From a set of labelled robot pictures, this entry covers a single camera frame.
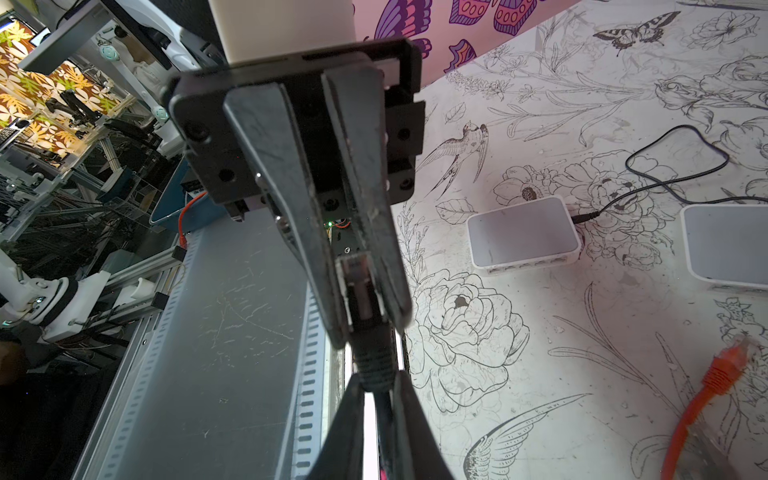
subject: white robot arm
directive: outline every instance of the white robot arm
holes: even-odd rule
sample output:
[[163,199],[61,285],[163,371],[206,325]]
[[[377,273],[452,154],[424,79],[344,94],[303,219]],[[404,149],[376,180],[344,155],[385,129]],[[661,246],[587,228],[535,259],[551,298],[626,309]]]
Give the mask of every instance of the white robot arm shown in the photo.
[[40,323],[66,290],[69,280],[30,278],[11,257],[0,250],[0,294],[8,301],[0,320],[10,326],[22,320]]

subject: floral wallpaper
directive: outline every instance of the floral wallpaper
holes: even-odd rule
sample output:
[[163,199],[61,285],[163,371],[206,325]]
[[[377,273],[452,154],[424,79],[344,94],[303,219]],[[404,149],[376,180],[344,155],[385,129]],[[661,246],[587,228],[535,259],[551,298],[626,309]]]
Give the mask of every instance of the floral wallpaper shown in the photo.
[[0,31],[0,127],[6,127],[16,118],[29,119],[32,123],[26,133],[31,136],[27,143],[63,157],[72,152],[80,140],[75,137],[75,131],[66,126],[69,117],[59,111],[51,113],[45,101],[55,98],[65,103],[59,94],[71,89],[88,108],[105,114],[120,100],[69,61],[50,75],[19,69],[18,63],[35,49],[30,43],[34,36],[35,33],[19,21]]

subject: rose drawing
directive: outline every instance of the rose drawing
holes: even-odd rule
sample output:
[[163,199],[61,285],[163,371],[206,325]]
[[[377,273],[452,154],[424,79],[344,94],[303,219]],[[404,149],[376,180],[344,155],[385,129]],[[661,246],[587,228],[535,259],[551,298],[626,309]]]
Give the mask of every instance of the rose drawing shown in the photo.
[[751,170],[768,170],[768,117],[758,117],[734,124],[723,120],[727,130],[715,145],[736,155],[734,160]]
[[[628,170],[613,170],[610,166],[623,163],[627,151],[612,151],[568,165],[555,175],[553,193],[566,199],[572,214],[587,214],[602,210],[615,198],[644,187],[649,180]],[[637,156],[632,167],[661,180],[675,178],[677,173],[659,165],[649,157]],[[639,270],[650,270],[661,263],[659,243],[671,244],[660,230],[674,215],[656,205],[651,190],[619,200],[596,219],[579,225],[584,234],[587,255],[615,257],[621,264]]]
[[657,82],[655,91],[664,107],[682,111],[708,132],[714,119],[711,107],[768,110],[768,57],[747,56],[701,80],[677,75]]
[[614,256],[622,265],[638,270],[650,270],[661,263],[661,252],[645,243],[624,242],[616,247]]
[[529,330],[509,299],[477,275],[440,270],[416,287],[406,333],[413,385],[441,412],[470,406],[508,380]]
[[731,44],[742,38],[754,37],[757,21],[758,18],[751,13],[736,15],[733,12],[725,12],[694,28],[694,33],[687,39],[688,46],[710,50],[720,44]]

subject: gray metal panel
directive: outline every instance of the gray metal panel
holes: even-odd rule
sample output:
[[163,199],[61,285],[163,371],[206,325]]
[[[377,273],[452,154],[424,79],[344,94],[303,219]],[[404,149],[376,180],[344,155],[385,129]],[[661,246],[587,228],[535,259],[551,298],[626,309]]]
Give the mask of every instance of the gray metal panel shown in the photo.
[[310,474],[323,444],[323,359],[326,331],[317,300],[306,286],[304,309],[306,328],[302,335],[302,352],[297,384],[296,419],[293,430],[293,464],[291,480],[301,480]]
[[109,11],[101,3],[88,0],[68,20],[62,20],[49,37],[18,63],[18,67],[50,75],[110,19]]
[[187,256],[96,478],[272,478],[293,431],[306,277],[270,213],[218,220]]

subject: white cylinder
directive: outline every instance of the white cylinder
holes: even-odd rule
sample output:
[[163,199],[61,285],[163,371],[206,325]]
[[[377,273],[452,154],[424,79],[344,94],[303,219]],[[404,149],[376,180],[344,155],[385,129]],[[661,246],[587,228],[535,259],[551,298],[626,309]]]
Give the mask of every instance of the white cylinder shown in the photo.
[[154,293],[154,289],[157,285],[154,282],[151,282],[145,278],[139,279],[139,284],[136,285],[136,290],[131,293],[131,298],[134,300],[139,300],[142,298],[147,298],[152,293]]
[[209,0],[231,63],[355,41],[352,0]]

